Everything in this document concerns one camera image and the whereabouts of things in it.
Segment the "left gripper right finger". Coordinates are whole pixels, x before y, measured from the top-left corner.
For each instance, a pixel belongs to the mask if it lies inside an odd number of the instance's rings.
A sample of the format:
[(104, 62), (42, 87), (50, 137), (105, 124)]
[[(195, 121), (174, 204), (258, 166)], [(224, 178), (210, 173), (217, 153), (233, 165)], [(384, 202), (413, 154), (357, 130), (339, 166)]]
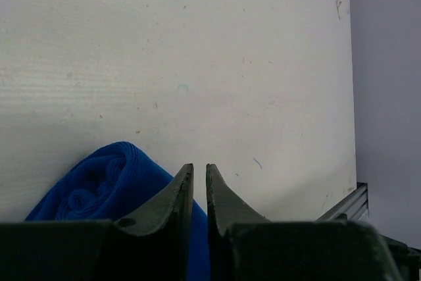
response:
[(270, 222), (226, 184), (215, 164), (206, 166), (206, 195), (209, 237), (222, 237), (235, 224)]

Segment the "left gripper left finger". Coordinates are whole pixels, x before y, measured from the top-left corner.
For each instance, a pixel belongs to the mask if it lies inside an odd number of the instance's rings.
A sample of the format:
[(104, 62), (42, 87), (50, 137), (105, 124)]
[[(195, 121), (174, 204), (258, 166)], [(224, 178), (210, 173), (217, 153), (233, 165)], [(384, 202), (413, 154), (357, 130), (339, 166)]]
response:
[(185, 164), (157, 195), (116, 221), (133, 236), (188, 237), (193, 208), (193, 165)]

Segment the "blue towel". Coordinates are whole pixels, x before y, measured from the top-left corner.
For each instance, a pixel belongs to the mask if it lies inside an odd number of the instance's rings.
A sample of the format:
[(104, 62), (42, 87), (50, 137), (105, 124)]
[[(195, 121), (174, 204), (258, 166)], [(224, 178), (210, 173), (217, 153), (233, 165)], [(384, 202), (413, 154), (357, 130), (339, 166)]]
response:
[(77, 163), (26, 217), (17, 280), (209, 280), (208, 224), (193, 200), (187, 237), (133, 236), (116, 221), (174, 176), (128, 142)]

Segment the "aluminium mounting rail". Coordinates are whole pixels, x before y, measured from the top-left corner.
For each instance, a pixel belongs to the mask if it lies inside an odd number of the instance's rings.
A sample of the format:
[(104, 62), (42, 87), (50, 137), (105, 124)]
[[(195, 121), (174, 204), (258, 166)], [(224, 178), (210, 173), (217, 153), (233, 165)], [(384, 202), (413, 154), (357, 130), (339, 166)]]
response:
[(368, 202), (368, 184), (358, 182), (355, 190), (316, 219), (316, 222), (362, 220), (368, 217)]

